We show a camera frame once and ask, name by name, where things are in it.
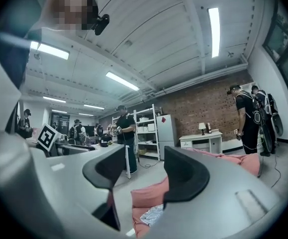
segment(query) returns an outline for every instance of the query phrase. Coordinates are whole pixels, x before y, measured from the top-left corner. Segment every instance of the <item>person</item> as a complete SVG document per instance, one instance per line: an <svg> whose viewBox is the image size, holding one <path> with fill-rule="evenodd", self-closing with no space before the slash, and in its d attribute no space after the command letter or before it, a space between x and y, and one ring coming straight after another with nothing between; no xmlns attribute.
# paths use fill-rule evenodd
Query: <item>person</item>
<svg viewBox="0 0 288 239"><path fill-rule="evenodd" d="M24 111L24 119L20 119L18 122L18 134L24 139L32 136L33 130L30 126L29 116L31 116L31 111L26 109Z"/></svg>
<svg viewBox="0 0 288 239"><path fill-rule="evenodd" d="M264 90L259 90L258 86L252 86L252 92L253 94L259 99L259 101L263 104L263 106L266 105L266 97L267 94ZM269 133L271 136L271 140L272 140L272 150L271 150L271 154L275 154L275 132L274 132L274 128L272 125L272 114L270 113L266 113L266 120L265 123L269 129Z"/></svg>
<svg viewBox="0 0 288 239"><path fill-rule="evenodd" d="M53 123L53 126L52 126L55 130L58 130L58 127L56 126L56 122Z"/></svg>
<svg viewBox="0 0 288 239"><path fill-rule="evenodd" d="M13 84L25 81L31 41L41 43L42 28L89 30L96 23L95 0L10 0L0 14L0 63ZM15 106L6 126L11 133L16 121Z"/></svg>
<svg viewBox="0 0 288 239"><path fill-rule="evenodd" d="M74 121L74 125L70 129L70 139L74 139L76 145L82 145L81 134L82 134L82 125L80 124L80 120L76 119Z"/></svg>
<svg viewBox="0 0 288 239"><path fill-rule="evenodd" d="M81 127L81 134L80 134L80 140L81 140L81 145L85 145L86 141L86 130L85 127L83 127L82 122L79 120L79 126Z"/></svg>
<svg viewBox="0 0 288 239"><path fill-rule="evenodd" d="M119 105L116 110L119 112L120 117L116 124L112 125L112 128L121 127L120 134L117 135L117 143L128 145L128 159L130 174L137 172L137 163L134 153L134 131L136 129L135 120L133 115L127 112L127 108L124 105Z"/></svg>
<svg viewBox="0 0 288 239"><path fill-rule="evenodd" d="M239 128L237 138L242 140L246 154L257 153L259 125L254 123L252 114L253 98L250 93L241 89L239 85L230 86L230 93L235 98L239 113Z"/></svg>

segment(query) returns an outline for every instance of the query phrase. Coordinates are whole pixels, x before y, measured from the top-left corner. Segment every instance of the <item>concrete floor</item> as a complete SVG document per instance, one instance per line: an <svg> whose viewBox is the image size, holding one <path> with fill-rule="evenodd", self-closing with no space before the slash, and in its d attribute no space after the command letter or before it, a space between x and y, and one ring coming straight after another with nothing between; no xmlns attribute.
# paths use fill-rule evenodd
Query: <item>concrete floor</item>
<svg viewBox="0 0 288 239"><path fill-rule="evenodd" d="M244 154L244 151L238 150L226 154ZM281 198L288 198L288 144L279 143L275 155L264 158L260 156L260 161L262 174L259 179L268 187L272 187L280 177L278 171L274 169L277 161L276 168L281 172L281 178L273 187L273 190L278 193ZM121 224L121 233L123 234L126 234L133 228L131 213L132 199L130 191L158 183L167 176L163 162L158 163L155 159L140 158L140 164L142 166L145 166L146 164L156 165L148 169L138 165L137 173L132 175L130 180L123 172L113 190L117 214Z"/></svg>

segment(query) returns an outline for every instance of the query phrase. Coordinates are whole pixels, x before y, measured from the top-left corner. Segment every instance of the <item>box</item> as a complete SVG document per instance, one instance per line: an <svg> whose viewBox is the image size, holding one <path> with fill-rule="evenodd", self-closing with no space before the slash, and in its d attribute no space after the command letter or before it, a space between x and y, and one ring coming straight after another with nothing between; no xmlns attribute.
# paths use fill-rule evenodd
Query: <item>box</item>
<svg viewBox="0 0 288 239"><path fill-rule="evenodd" d="M139 118L139 122L144 122L144 121L147 121L147 120L148 120L148 118L146 118L146 117Z"/></svg>
<svg viewBox="0 0 288 239"><path fill-rule="evenodd" d="M155 131L155 124L154 123L148 124L148 131Z"/></svg>
<svg viewBox="0 0 288 239"><path fill-rule="evenodd" d="M138 126L137 127L137 133L144 133L145 132L145 129L143 126Z"/></svg>
<svg viewBox="0 0 288 239"><path fill-rule="evenodd" d="M147 152L146 149L139 149L139 150L138 150L138 154L139 154L139 155L144 155L146 152Z"/></svg>

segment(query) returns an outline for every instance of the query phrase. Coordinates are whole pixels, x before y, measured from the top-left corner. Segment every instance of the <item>fluorescent light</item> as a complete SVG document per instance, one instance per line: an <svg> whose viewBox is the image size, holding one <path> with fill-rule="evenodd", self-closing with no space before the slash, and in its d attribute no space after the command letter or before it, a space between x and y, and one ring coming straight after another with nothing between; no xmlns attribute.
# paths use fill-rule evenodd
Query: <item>fluorescent light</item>
<svg viewBox="0 0 288 239"><path fill-rule="evenodd" d="M130 89L133 89L134 91L138 91L138 90L139 90L139 88L136 87L135 85L133 85L133 84L131 84L131 83L123 80L122 78L118 77L117 75L114 75L114 74L111 73L111 72L108 72L108 73L106 74L106 76L109 77L109 78L111 78L112 80L115 80L115 81L117 81L117 82L119 82L119 83L121 83L121 84L129 87Z"/></svg>
<svg viewBox="0 0 288 239"><path fill-rule="evenodd" d="M95 108L95 109L101 109L101 110L104 110L105 108L103 107L97 107L97 106L89 106L89 105L84 105L86 107L90 107L90 108Z"/></svg>
<svg viewBox="0 0 288 239"><path fill-rule="evenodd" d="M212 34L212 57L219 56L220 48L220 20L219 20L219 9L212 8L208 10L211 23L211 34Z"/></svg>
<svg viewBox="0 0 288 239"><path fill-rule="evenodd" d="M67 114L67 112L63 112L63 111L58 111L58 110L52 110L55 113L62 113L62 114Z"/></svg>
<svg viewBox="0 0 288 239"><path fill-rule="evenodd" d="M94 116L94 115L91 115L91 114L79 114L79 115L84 115L84 116Z"/></svg>
<svg viewBox="0 0 288 239"><path fill-rule="evenodd" d="M66 101L64 101L64 100L58 100L58 99L49 98L49 97L43 97L43 98L44 98L44 99L47 99L47 100L56 101L56 102L66 103Z"/></svg>
<svg viewBox="0 0 288 239"><path fill-rule="evenodd" d="M57 56L57 57L60 57L60 58L66 59L66 60L69 59L69 55L70 55L68 52L66 52L64 50L60 50L60 49L51 47L51 46L43 44L43 43L41 43L41 45L39 46L38 42L31 42L30 48L33 50L38 50L38 51L42 51L45 53L49 53L53 56Z"/></svg>

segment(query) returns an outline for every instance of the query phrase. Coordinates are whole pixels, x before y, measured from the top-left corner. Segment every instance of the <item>exposed brick wall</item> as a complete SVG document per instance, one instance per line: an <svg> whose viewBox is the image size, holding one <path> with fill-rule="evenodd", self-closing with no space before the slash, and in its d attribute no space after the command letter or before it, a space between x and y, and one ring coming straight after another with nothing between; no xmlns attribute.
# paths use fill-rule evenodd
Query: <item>exposed brick wall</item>
<svg viewBox="0 0 288 239"><path fill-rule="evenodd" d="M247 84L252 82L248 71L230 74L195 85L168 95L162 96L145 106L154 103L163 108L165 114L171 114L176 119L178 137L188 134L199 134L198 125L209 122L212 129L218 128L223 133L223 141L235 139L234 130L238 128L238 113L231 95L227 89L232 84ZM128 110L144 109L131 107ZM111 123L112 116L100 119L103 126Z"/></svg>

